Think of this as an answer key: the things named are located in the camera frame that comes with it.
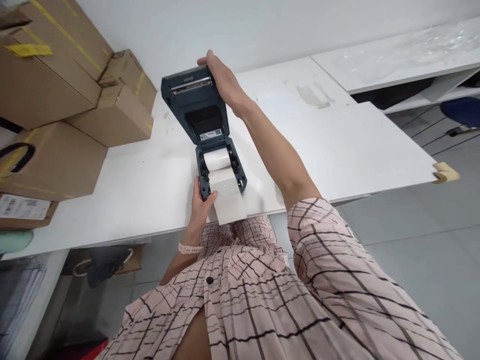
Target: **beige clip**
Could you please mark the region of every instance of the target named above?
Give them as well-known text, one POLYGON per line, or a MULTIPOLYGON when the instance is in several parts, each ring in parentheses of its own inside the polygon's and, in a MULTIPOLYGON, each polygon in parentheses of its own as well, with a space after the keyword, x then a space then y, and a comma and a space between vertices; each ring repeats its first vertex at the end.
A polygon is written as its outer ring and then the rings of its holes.
POLYGON ((446 162, 437 162, 433 164, 433 167, 437 170, 433 173, 438 180, 434 181, 434 184, 443 184, 450 181, 460 179, 460 174, 452 169, 446 162))

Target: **shirt sleeve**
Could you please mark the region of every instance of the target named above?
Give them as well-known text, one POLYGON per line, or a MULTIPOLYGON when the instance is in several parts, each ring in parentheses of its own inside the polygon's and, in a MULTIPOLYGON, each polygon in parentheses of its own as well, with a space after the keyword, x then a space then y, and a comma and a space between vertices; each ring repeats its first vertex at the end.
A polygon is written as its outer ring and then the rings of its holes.
POLYGON ((296 203, 288 234, 298 277, 332 320, 376 359, 461 359, 439 328, 322 198, 296 203))

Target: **plaid shirt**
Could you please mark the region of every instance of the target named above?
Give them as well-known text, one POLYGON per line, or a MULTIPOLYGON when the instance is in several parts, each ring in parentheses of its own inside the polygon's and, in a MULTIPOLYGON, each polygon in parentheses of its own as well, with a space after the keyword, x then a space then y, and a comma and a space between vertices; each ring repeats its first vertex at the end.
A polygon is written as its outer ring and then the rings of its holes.
POLYGON ((204 307, 213 359, 461 359, 326 200, 288 212, 298 276, 266 217, 209 225, 199 260, 127 306, 99 359, 169 359, 204 307))

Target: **hand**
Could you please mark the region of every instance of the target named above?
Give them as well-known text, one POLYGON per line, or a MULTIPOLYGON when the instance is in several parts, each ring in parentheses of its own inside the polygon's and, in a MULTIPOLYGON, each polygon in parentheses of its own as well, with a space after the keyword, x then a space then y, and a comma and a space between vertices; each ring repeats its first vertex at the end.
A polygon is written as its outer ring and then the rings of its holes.
POLYGON ((221 98, 231 107, 233 113, 242 119, 243 112, 253 101, 242 89, 232 70, 212 50, 208 50, 206 56, 199 58, 196 63, 198 65, 208 65, 221 98))
POLYGON ((202 230, 207 223, 207 217, 214 201, 217 199, 218 191, 212 192, 208 198, 203 201, 202 194, 200 193, 200 180, 199 176, 195 176, 193 183, 193 197, 191 199, 191 215, 190 222, 183 233, 181 239, 182 245, 199 246, 200 236, 202 230))

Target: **white label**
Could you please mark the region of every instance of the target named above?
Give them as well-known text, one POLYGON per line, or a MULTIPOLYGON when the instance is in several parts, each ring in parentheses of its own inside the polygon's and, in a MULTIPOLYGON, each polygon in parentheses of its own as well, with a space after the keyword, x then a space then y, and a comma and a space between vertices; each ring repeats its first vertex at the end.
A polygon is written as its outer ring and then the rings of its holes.
POLYGON ((222 129, 217 129, 210 132, 204 132, 203 134, 200 134, 200 140, 216 138, 217 136, 220 136, 220 135, 222 135, 222 129))
POLYGON ((51 201, 3 194, 0 197, 0 218, 43 220, 51 201))

